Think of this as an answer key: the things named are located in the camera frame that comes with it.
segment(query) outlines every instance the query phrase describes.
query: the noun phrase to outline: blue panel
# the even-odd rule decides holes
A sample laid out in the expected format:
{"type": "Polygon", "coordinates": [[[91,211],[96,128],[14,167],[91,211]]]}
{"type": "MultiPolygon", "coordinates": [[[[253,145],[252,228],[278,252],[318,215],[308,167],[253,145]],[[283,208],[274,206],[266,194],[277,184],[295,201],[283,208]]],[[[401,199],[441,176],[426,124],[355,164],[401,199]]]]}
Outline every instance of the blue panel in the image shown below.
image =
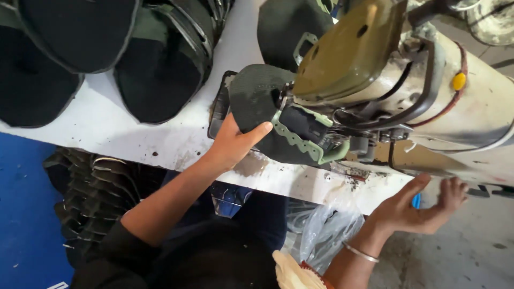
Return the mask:
{"type": "Polygon", "coordinates": [[[41,165],[54,149],[0,133],[0,288],[70,283],[73,268],[53,212],[62,196],[41,165]]]}

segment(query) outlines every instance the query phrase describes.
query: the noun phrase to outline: bracelet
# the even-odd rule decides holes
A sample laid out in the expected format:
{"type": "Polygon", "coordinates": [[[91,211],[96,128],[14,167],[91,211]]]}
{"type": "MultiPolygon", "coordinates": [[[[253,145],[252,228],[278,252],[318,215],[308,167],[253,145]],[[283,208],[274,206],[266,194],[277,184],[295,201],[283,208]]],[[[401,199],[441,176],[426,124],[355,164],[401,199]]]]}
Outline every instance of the bracelet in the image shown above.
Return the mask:
{"type": "Polygon", "coordinates": [[[360,257],[363,257],[364,259],[368,260],[368,261],[371,261],[371,262],[375,262],[375,263],[378,263],[380,262],[380,260],[378,260],[377,258],[373,258],[369,255],[366,255],[364,254],[363,252],[351,247],[350,245],[348,245],[348,243],[346,242],[343,242],[343,245],[348,249],[350,250],[352,253],[354,253],[355,255],[358,255],[360,257]]]}

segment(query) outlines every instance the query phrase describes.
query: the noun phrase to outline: clear plastic bag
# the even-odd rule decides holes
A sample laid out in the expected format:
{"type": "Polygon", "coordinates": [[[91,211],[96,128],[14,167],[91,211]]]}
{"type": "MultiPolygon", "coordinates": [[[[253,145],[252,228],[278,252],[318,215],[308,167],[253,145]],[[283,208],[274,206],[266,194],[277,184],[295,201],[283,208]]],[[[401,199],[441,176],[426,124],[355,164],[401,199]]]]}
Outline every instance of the clear plastic bag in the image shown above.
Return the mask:
{"type": "Polygon", "coordinates": [[[334,207],[304,201],[291,202],[287,215],[289,234],[286,248],[296,261],[305,261],[323,274],[332,258],[342,249],[342,242],[356,234],[364,217],[353,198],[334,207]]]}

